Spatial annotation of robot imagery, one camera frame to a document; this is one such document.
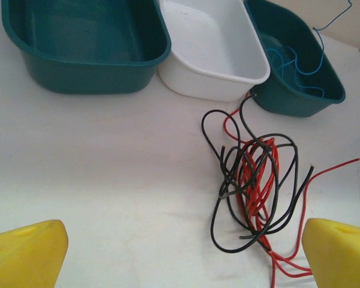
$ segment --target white plastic basin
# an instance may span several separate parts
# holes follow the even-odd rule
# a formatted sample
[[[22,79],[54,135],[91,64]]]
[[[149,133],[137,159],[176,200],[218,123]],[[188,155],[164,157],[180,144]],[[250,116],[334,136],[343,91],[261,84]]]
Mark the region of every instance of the white plastic basin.
[[[242,0],[160,0],[172,41],[159,66],[173,91],[217,101],[240,99],[270,74]]]

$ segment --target black wire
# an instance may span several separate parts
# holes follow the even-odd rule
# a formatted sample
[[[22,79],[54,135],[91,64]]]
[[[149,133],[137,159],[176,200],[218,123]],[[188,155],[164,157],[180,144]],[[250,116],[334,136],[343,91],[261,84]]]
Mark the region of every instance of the black wire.
[[[260,237],[263,235],[270,235],[270,234],[277,233],[277,232],[281,231],[282,229],[284,229],[288,225],[288,223],[291,220],[293,213],[295,211],[296,204],[299,200],[299,197],[301,196],[305,186],[307,185],[307,183],[313,173],[313,166],[311,166],[304,181],[298,188],[299,157],[298,157],[298,147],[296,146],[294,141],[287,135],[284,135],[281,133],[270,133],[270,134],[262,135],[260,137],[256,137],[256,135],[251,131],[251,129],[249,128],[249,126],[247,125],[247,123],[245,121],[244,114],[243,114],[243,107],[244,107],[244,104],[249,99],[252,99],[253,97],[255,97],[254,94],[249,94],[249,96],[246,97],[241,102],[240,108],[239,108],[239,117],[241,120],[241,124],[244,126],[247,133],[252,137],[252,139],[247,141],[244,145],[241,143],[241,134],[240,134],[239,125],[236,122],[236,120],[229,113],[222,111],[222,110],[218,110],[218,109],[211,110],[204,115],[204,117],[202,118],[202,123],[201,123],[202,133],[203,133],[207,143],[212,148],[214,154],[218,158],[219,163],[220,163],[220,169],[224,176],[223,182],[220,185],[220,189],[218,192],[218,199],[217,199],[217,202],[216,202],[216,205],[215,205],[215,208],[213,211],[213,215],[212,215],[210,233],[211,233],[211,239],[212,239],[212,242],[214,243],[214,245],[218,249],[220,249],[221,251],[226,252],[226,253],[238,253],[238,252],[244,251],[245,249],[252,246],[255,242],[258,242],[266,251],[270,251],[271,249],[269,247],[267,247],[260,240]],[[231,122],[233,123],[235,130],[236,130],[236,135],[237,135],[236,146],[233,146],[228,150],[225,146],[222,146],[220,153],[217,152],[217,149],[212,144],[211,140],[209,139],[209,137],[205,131],[205,120],[209,115],[211,115],[213,113],[222,113],[226,117],[228,117],[231,120]],[[295,153],[292,158],[291,164],[290,164],[289,168],[287,169],[287,172],[284,174],[284,176],[281,178],[281,180],[279,180],[280,176],[277,171],[277,165],[276,165],[277,161],[271,154],[271,147],[264,142],[265,139],[270,138],[270,137],[281,138],[287,142],[284,144],[276,145],[277,149],[292,147],[294,150],[294,153]],[[255,152],[258,151],[259,149],[262,150],[261,154],[254,161],[255,165],[252,165],[252,162],[250,161],[249,156],[253,157]],[[230,159],[232,159],[232,157],[234,157],[233,164],[231,165],[231,167],[228,167],[228,162]],[[263,164],[265,164],[265,162],[267,160],[270,161],[272,173],[274,174],[274,198],[272,201],[271,212],[269,213],[268,220],[266,220],[265,216],[261,215],[260,212],[258,212],[258,216],[263,221],[263,228],[261,230],[255,230],[252,228],[252,226],[250,224],[251,220],[249,219],[248,207],[246,207],[246,205],[245,205],[244,197],[249,198],[249,195],[247,194],[247,188],[256,186],[257,181],[258,181],[257,176],[260,173],[261,167],[263,166]],[[242,179],[242,176],[244,173],[243,161],[245,162],[245,165],[247,167],[249,167],[249,169],[251,171],[251,178],[248,179],[247,182],[245,182],[241,185],[241,183],[239,183],[238,180]],[[293,176],[293,188],[292,188],[292,196],[291,196],[290,204],[289,204],[287,210],[285,211],[285,213],[279,219],[274,221],[275,213],[277,210],[279,190],[282,187],[282,185],[284,184],[285,180],[288,178],[288,176],[292,173],[292,171],[294,173],[294,176]],[[241,221],[239,219],[239,217],[235,214],[235,212],[232,208],[231,202],[230,202],[230,197],[233,195],[237,195],[237,194],[240,195],[238,200],[240,201],[242,207],[244,207],[245,223],[243,221]],[[215,238],[214,226],[215,226],[217,211],[218,211],[220,203],[223,199],[226,200],[229,212],[230,212],[231,216],[233,217],[233,219],[242,228],[244,228],[244,230],[250,232],[250,235],[239,237],[240,239],[247,240],[247,243],[245,243],[244,245],[242,245],[241,247],[236,248],[236,249],[226,249],[226,248],[222,247],[216,241],[216,238]]]

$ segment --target plastic basin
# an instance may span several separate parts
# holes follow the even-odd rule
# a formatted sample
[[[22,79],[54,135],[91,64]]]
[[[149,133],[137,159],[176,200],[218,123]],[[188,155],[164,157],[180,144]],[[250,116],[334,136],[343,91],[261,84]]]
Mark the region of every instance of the plastic basin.
[[[278,56],[275,57],[274,50],[279,51],[284,63],[295,58],[286,47],[296,51],[300,70],[314,71],[319,66],[322,48],[302,19],[266,0],[245,0],[244,4],[271,63],[269,79],[252,89],[257,94],[254,99],[261,107],[277,114],[309,117],[344,101],[344,88],[326,56],[320,70],[310,76],[295,73],[294,65],[286,66],[283,75],[278,70],[281,62]],[[325,93],[302,86],[320,87]]]
[[[270,67],[242,0],[161,0],[172,41],[159,66],[173,91],[218,101],[240,99]]]
[[[136,92],[170,52],[156,0],[2,0],[31,77],[65,94]]]

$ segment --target wire bundle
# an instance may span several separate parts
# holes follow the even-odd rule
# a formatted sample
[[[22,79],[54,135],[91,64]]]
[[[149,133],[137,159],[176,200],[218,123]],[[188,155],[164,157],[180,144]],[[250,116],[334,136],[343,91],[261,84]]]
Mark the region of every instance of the wire bundle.
[[[255,242],[258,242],[263,249],[268,253],[272,259],[272,281],[271,287],[275,286],[275,271],[276,267],[280,269],[282,273],[288,277],[298,278],[312,275],[309,268],[301,267],[291,262],[295,258],[299,250],[299,244],[301,240],[301,232],[304,225],[304,215],[307,205],[307,188],[309,183],[317,176],[334,170],[338,167],[350,164],[352,162],[359,161],[360,158],[348,161],[341,165],[332,167],[325,171],[312,176],[313,166],[308,170],[308,173],[303,180],[302,184],[298,185],[298,147],[291,138],[280,133],[271,133],[257,137],[248,127],[244,115],[243,106],[251,98],[255,97],[254,94],[248,93],[240,107],[233,113],[229,114],[222,110],[211,110],[207,112],[202,118],[202,133],[212,148],[214,154],[217,156],[220,162],[220,169],[224,176],[224,180],[220,186],[218,193],[218,200],[216,202],[214,212],[211,220],[211,239],[214,245],[225,253],[238,253],[252,246]],[[205,131],[206,118],[213,113],[222,113],[226,116],[223,122],[223,128],[225,132],[236,141],[236,146],[227,150],[225,146],[221,147],[220,153],[216,150]],[[239,118],[242,125],[246,129],[247,133],[251,136],[251,140],[243,141],[241,138],[240,129],[238,123],[233,116],[239,113]],[[236,130],[236,136],[229,133],[227,129],[227,122],[230,120]],[[276,140],[282,140],[283,143],[276,144]],[[281,148],[292,148],[294,155],[292,161],[287,169],[287,172],[280,176],[280,163],[278,157],[278,151]],[[271,172],[269,176],[266,175],[266,168],[270,166]],[[293,188],[290,203],[286,211],[278,219],[275,219],[275,213],[278,205],[278,198],[280,188],[283,186],[285,180],[289,175],[293,174]],[[292,218],[293,212],[296,208],[296,204],[299,197],[303,194],[303,208],[301,214],[301,220],[299,224],[298,236],[296,241],[296,247],[294,252],[289,257],[282,257],[272,250],[271,244],[268,241],[267,235],[275,234],[283,230]],[[267,201],[273,195],[270,212],[268,212]],[[241,216],[237,216],[231,203],[231,197],[234,196],[239,206]],[[215,238],[214,226],[217,216],[217,211],[222,200],[226,200],[229,212],[233,219],[245,230],[247,234],[241,236],[240,239],[246,240],[246,243],[236,249],[226,249],[222,247]],[[290,266],[301,270],[299,274],[291,274],[285,271],[280,265],[280,262],[289,264]]]

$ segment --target blue wire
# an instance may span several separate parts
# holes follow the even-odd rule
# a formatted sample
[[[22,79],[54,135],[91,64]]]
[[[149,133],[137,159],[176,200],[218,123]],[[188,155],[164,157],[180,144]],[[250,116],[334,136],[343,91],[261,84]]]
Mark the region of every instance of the blue wire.
[[[324,61],[324,55],[325,55],[325,54],[324,54],[324,49],[325,49],[325,47],[324,47],[323,38],[322,38],[322,36],[320,35],[319,31],[322,31],[322,30],[328,28],[328,27],[329,27],[332,23],[334,23],[340,16],[342,16],[345,12],[347,12],[347,11],[352,7],[352,5],[353,5],[353,3],[352,3],[351,0],[348,0],[348,3],[349,3],[349,7],[346,8],[343,12],[341,12],[335,19],[333,19],[332,21],[330,21],[326,26],[324,26],[323,28],[320,28],[320,29],[317,29],[317,28],[315,28],[315,27],[313,28],[313,30],[314,30],[314,31],[316,32],[316,34],[319,36],[319,39],[320,39],[320,42],[321,42],[321,45],[322,45],[322,56],[321,56],[321,59],[320,59],[320,64],[319,64],[319,66],[318,66],[318,68],[317,68],[316,70],[314,70],[314,71],[312,71],[312,72],[303,72],[303,71],[301,71],[301,70],[299,69],[299,67],[298,67],[298,55],[297,55],[296,51],[295,51],[293,48],[291,48],[291,47],[286,46],[286,48],[288,48],[289,50],[292,51],[292,53],[295,55],[295,58],[294,58],[294,60],[292,60],[292,61],[290,61],[290,62],[288,62],[288,63],[284,63],[283,56],[281,55],[281,53],[280,53],[279,51],[277,51],[276,49],[273,49],[273,48],[267,49],[267,51],[274,51],[274,52],[280,57],[280,59],[281,59],[281,66],[278,67],[277,70],[281,69],[281,78],[282,78],[283,80],[284,80],[284,67],[285,67],[285,66],[288,66],[288,65],[290,65],[290,64],[292,64],[292,63],[295,63],[295,68],[296,68],[296,70],[295,70],[295,83],[296,83],[296,85],[297,85],[298,87],[304,88],[304,89],[318,89],[318,90],[320,90],[320,91],[322,92],[322,98],[324,97],[325,92],[324,92],[324,90],[323,90],[322,88],[316,87],[316,86],[302,86],[302,85],[300,85],[300,84],[298,83],[298,81],[297,81],[297,72],[299,72],[299,73],[302,74],[302,75],[309,76],[309,75],[313,75],[313,74],[317,73],[317,72],[321,69],[321,67],[322,67],[322,65],[323,65],[323,61]]]
[[[322,97],[321,98],[324,98],[324,95],[325,95],[325,91],[323,88],[320,88],[320,87],[317,87],[317,86],[302,86],[299,84],[299,82],[297,81],[297,73],[298,71],[295,70],[295,83],[298,87],[300,88],[303,88],[303,89],[317,89],[317,90],[320,90],[322,92]]]
[[[332,23],[334,23],[341,15],[343,15],[345,12],[347,12],[347,11],[352,7],[352,5],[353,5],[353,3],[352,3],[351,0],[348,0],[348,3],[349,3],[349,7],[348,7],[347,9],[345,9],[343,12],[341,12],[334,20],[330,21],[329,24],[327,24],[326,26],[324,26],[323,28],[320,28],[320,29],[314,28],[314,29],[316,30],[316,32],[328,28],[328,27],[329,27]]]

